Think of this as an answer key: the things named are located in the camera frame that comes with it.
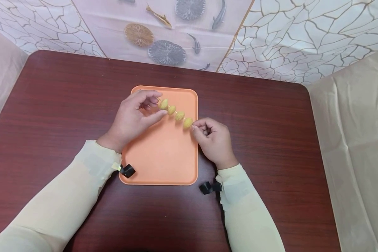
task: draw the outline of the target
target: dark wood table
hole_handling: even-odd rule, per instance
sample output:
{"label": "dark wood table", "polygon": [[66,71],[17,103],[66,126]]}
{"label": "dark wood table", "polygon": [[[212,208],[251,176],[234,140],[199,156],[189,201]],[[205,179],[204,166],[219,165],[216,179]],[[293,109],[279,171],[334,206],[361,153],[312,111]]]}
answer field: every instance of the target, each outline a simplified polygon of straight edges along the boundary
{"label": "dark wood table", "polygon": [[[295,83],[51,51],[33,53],[0,114],[0,232],[111,125],[137,85],[191,88],[199,117],[226,124],[287,252],[340,251],[309,94]],[[215,177],[200,156],[192,186],[109,179],[72,251],[229,251]]]}

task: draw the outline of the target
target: hand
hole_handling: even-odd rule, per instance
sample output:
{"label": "hand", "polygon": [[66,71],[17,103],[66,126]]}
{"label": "hand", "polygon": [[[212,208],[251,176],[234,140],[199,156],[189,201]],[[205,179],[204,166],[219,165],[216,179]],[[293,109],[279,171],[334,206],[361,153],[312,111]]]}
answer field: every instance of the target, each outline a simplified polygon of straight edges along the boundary
{"label": "hand", "polygon": [[147,128],[159,122],[167,114],[166,110],[145,116],[139,109],[150,110],[157,107],[157,97],[162,93],[154,90],[138,90],[120,104],[111,128],[97,143],[105,148],[121,153],[123,147],[138,137]]}
{"label": "hand", "polygon": [[203,118],[192,124],[192,135],[205,156],[216,164],[218,170],[239,164],[232,151],[231,136],[226,125],[210,118]]}

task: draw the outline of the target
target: orange tray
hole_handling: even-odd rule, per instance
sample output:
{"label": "orange tray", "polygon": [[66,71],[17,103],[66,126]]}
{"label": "orange tray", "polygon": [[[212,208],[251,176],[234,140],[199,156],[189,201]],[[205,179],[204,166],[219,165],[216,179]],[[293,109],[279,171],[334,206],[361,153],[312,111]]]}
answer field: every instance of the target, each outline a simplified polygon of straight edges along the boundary
{"label": "orange tray", "polygon": [[[157,90],[176,111],[185,112],[185,118],[197,120],[197,94],[194,90],[169,87],[137,86],[136,90]],[[198,145],[190,130],[183,129],[183,120],[166,115],[133,140],[122,151],[122,165],[133,166],[136,173],[130,178],[119,174],[128,185],[189,186],[197,180]]]}

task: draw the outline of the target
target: forearm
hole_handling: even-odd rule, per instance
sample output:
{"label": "forearm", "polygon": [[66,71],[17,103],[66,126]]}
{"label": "forearm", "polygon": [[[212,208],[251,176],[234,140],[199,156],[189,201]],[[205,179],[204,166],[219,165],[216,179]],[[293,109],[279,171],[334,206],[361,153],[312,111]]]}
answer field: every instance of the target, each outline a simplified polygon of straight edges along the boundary
{"label": "forearm", "polygon": [[283,252],[280,234],[245,170],[239,164],[218,170],[221,204],[232,251]]}
{"label": "forearm", "polygon": [[72,163],[45,186],[0,234],[0,251],[62,251],[97,201],[120,154],[86,141]]}

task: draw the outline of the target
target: yellow bead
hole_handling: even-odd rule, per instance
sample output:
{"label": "yellow bead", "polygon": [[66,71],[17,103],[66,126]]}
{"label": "yellow bead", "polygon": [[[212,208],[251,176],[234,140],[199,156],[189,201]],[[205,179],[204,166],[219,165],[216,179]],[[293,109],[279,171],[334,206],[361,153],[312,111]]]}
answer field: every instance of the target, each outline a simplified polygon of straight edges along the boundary
{"label": "yellow bead", "polygon": [[188,117],[187,119],[185,119],[185,122],[183,122],[183,128],[184,129],[190,128],[192,124],[193,124],[193,119]]}
{"label": "yellow bead", "polygon": [[182,120],[185,117],[185,112],[178,112],[175,116],[175,120]]}
{"label": "yellow bead", "polygon": [[175,106],[170,106],[168,108],[168,115],[172,115],[173,113],[175,113],[175,110],[176,110],[176,107]]}
{"label": "yellow bead", "polygon": [[160,103],[160,109],[167,109],[168,108],[168,99],[163,99]]}

